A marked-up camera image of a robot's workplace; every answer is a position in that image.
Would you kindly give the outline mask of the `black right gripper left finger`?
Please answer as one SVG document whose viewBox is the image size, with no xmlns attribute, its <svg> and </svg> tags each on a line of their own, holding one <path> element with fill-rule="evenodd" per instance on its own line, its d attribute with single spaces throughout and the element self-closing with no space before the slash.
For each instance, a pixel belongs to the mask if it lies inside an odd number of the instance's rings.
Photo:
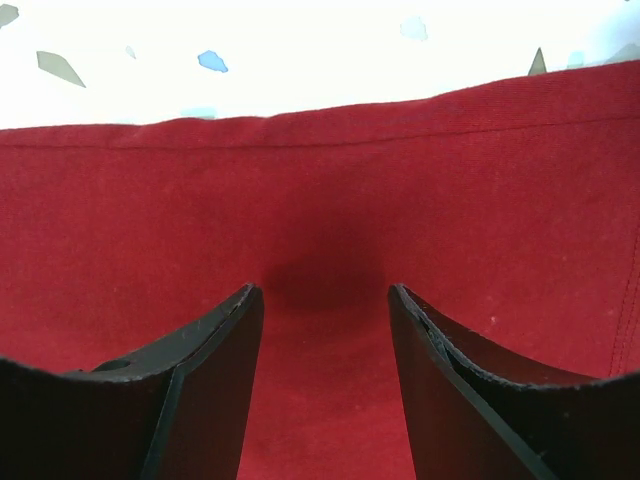
<svg viewBox="0 0 640 480">
<path fill-rule="evenodd" d="M 184 327 L 91 371 L 1 362 L 5 479 L 233 479 L 263 330 L 246 285 Z"/>
</svg>

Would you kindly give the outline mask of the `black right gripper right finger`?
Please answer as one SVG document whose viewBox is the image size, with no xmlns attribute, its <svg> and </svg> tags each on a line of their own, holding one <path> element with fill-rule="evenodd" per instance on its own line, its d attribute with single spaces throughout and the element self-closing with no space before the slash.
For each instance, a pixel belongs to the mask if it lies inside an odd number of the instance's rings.
<svg viewBox="0 0 640 480">
<path fill-rule="evenodd" d="M 388 292 L 420 479 L 635 479 L 639 376 L 595 379 L 504 348 L 403 285 Z"/>
</svg>

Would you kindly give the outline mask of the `dark red t-shirt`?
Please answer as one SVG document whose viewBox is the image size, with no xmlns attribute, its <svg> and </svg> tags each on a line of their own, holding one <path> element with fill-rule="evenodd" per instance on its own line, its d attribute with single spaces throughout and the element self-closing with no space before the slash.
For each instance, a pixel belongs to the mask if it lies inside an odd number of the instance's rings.
<svg viewBox="0 0 640 480">
<path fill-rule="evenodd" d="M 91 367 L 262 287 L 239 475 L 413 475 L 386 292 L 639 366 L 639 65 L 273 118 L 1 134 L 1 352 Z"/>
</svg>

